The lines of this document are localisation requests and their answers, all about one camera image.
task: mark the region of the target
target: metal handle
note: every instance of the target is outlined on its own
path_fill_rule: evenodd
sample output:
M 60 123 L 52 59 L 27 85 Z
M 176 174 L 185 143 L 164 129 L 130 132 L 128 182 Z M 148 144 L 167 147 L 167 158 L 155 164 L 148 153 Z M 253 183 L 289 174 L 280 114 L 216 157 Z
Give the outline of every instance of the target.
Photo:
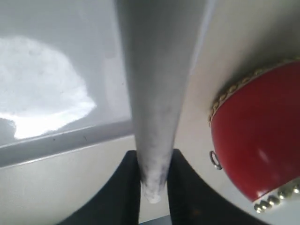
M 212 164 L 214 165 L 214 167 L 217 169 L 217 170 L 221 170 L 222 169 L 222 166 L 218 160 L 218 157 L 216 155 L 216 153 L 214 151 L 210 151 L 210 160 L 212 162 Z

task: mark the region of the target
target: red drum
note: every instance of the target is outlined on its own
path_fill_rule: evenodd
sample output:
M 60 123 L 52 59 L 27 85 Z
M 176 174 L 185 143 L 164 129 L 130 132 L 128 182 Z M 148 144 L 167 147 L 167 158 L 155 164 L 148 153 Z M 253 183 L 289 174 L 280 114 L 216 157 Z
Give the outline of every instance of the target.
M 300 195 L 300 62 L 255 71 L 213 104 L 221 166 L 257 212 Z

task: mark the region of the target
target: gray metal pole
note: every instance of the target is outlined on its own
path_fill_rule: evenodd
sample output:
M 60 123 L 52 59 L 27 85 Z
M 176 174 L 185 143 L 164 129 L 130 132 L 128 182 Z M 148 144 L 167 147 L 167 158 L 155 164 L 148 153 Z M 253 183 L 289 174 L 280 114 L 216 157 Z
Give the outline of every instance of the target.
M 160 200 L 173 153 L 204 0 L 119 0 L 144 194 Z

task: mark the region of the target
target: gold rope trim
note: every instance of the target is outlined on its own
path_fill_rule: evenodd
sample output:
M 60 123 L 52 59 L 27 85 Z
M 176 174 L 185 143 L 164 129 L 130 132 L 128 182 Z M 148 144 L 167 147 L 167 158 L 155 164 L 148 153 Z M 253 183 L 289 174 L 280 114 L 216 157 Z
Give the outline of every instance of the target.
M 299 61 L 299 60 L 300 60 L 300 56 L 295 57 L 293 59 L 284 59 L 284 60 L 282 60 L 280 62 L 276 62 L 276 63 L 273 63 L 271 65 L 262 67 L 260 69 L 255 70 L 254 72 L 252 72 L 252 73 L 244 76 L 239 81 L 237 81 L 236 83 L 234 83 L 233 85 L 231 85 L 230 88 L 225 93 L 219 95 L 218 98 L 216 99 L 216 101 L 214 101 L 214 103 L 212 104 L 212 107 L 210 108 L 210 115 L 208 117 L 209 126 L 211 125 L 212 118 L 216 114 L 217 110 L 237 90 L 239 90 L 240 88 L 244 87 L 245 85 L 247 85 L 248 83 L 250 83 L 254 79 L 260 77 L 262 74 L 265 74 L 269 70 L 272 70 L 272 69 L 275 69 L 275 68 L 280 67 L 282 65 L 285 65 L 285 64 L 288 64 L 288 63 L 291 63 L 291 62 L 295 62 L 295 61 Z

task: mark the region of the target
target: bright light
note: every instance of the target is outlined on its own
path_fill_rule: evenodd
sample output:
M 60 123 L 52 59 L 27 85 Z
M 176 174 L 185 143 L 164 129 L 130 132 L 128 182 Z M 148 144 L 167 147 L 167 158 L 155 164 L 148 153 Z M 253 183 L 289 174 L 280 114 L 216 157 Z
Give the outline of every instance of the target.
M 95 108 L 84 80 L 60 51 L 25 37 L 0 38 L 0 118 L 15 138 L 57 130 Z

